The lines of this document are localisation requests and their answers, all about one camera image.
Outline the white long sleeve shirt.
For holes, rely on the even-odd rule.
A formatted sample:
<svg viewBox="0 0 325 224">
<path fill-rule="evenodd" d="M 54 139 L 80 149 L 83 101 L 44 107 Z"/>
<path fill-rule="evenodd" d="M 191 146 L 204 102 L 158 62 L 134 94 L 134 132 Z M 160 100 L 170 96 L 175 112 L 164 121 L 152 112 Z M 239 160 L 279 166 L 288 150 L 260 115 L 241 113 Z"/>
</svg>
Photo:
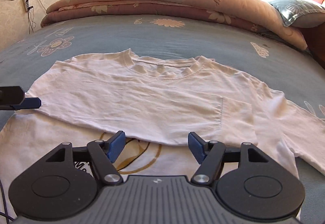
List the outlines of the white long sleeve shirt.
<svg viewBox="0 0 325 224">
<path fill-rule="evenodd" d="M 191 175 L 189 132 L 226 145 L 256 144 L 297 175 L 300 157 L 324 172 L 324 120 L 256 77 L 203 56 L 140 57 L 131 50 L 57 61 L 27 92 L 38 110 L 18 111 L 1 130 L 1 205 L 11 182 L 62 142 L 85 146 L 124 131 L 116 164 L 129 174 Z"/>
</svg>

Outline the blue floral bed sheet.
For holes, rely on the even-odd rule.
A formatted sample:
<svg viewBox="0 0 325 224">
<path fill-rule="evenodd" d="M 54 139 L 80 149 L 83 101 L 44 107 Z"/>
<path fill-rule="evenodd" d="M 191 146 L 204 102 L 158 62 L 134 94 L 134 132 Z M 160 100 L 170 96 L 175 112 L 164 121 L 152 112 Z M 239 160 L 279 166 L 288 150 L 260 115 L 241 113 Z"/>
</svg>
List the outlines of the blue floral bed sheet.
<svg viewBox="0 0 325 224">
<path fill-rule="evenodd" d="M 324 69 L 270 34 L 184 19 L 180 28 L 153 24 L 153 16 L 98 16 L 45 27 L 1 52 L 1 85 L 27 89 L 57 60 L 130 48 L 160 59 L 204 55 L 243 70 L 322 116 Z"/>
</svg>

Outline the white power strip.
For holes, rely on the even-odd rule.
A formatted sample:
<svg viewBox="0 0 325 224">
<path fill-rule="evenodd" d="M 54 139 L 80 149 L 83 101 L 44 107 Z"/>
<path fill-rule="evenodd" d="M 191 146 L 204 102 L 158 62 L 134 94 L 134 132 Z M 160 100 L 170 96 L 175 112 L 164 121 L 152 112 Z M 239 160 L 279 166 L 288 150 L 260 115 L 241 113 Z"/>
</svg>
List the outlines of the white power strip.
<svg viewBox="0 0 325 224">
<path fill-rule="evenodd" d="M 23 4 L 24 4 L 25 12 L 29 12 L 30 9 L 29 0 L 23 0 Z"/>
</svg>

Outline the wooden headboard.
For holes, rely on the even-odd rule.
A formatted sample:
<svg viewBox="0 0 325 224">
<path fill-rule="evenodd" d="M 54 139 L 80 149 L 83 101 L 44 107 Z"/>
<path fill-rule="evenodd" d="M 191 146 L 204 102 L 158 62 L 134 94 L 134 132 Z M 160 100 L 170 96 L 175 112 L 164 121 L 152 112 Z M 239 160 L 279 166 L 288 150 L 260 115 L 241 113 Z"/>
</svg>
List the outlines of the wooden headboard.
<svg viewBox="0 0 325 224">
<path fill-rule="evenodd" d="M 325 69 L 325 23 L 314 28 L 301 28 L 301 32 L 312 57 Z"/>
</svg>

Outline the pink floral folded quilt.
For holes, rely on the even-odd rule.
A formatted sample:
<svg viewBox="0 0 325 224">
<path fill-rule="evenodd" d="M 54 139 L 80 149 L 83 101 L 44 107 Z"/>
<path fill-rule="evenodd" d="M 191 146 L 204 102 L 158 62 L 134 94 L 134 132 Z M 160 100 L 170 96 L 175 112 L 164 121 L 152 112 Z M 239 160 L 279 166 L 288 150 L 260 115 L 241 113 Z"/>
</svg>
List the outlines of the pink floral folded quilt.
<svg viewBox="0 0 325 224">
<path fill-rule="evenodd" d="M 280 13 L 262 0 L 59 0 L 50 5 L 41 26 L 101 15 L 155 14 L 231 24 L 252 32 L 271 31 L 295 48 L 307 43 L 299 29 L 284 27 Z"/>
</svg>

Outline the blue grey pillow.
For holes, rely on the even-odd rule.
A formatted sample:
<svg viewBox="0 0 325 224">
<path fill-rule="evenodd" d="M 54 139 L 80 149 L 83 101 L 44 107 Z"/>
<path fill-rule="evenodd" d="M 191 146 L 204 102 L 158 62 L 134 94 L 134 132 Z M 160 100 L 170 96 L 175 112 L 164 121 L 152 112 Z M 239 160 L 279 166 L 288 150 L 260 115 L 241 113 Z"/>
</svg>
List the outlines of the blue grey pillow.
<svg viewBox="0 0 325 224">
<path fill-rule="evenodd" d="M 309 0 L 262 0 L 281 15 L 285 27 L 314 28 L 324 23 L 324 6 Z"/>
</svg>

